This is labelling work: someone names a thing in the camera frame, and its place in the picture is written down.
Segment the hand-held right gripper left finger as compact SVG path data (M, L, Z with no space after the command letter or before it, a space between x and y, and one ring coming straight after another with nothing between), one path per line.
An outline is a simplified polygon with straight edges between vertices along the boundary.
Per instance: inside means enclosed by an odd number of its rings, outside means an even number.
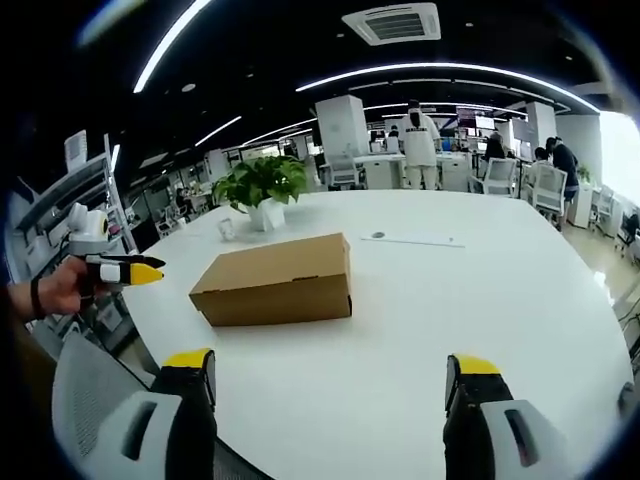
M217 438L215 353L171 356L147 391L110 415L117 479L211 479Z

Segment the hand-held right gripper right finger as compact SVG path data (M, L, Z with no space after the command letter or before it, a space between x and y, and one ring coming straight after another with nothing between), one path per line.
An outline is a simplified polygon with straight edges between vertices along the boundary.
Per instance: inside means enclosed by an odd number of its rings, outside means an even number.
M448 479L552 479L556 429L517 400L488 360L447 358L443 428Z

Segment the person's left hand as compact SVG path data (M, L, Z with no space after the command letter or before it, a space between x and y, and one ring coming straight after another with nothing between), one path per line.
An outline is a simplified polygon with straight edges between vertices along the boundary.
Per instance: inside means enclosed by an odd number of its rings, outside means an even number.
M102 285L92 282L87 263L68 256L50 275L34 279L30 284L34 316L42 319L51 314L75 314L82 303L103 291Z

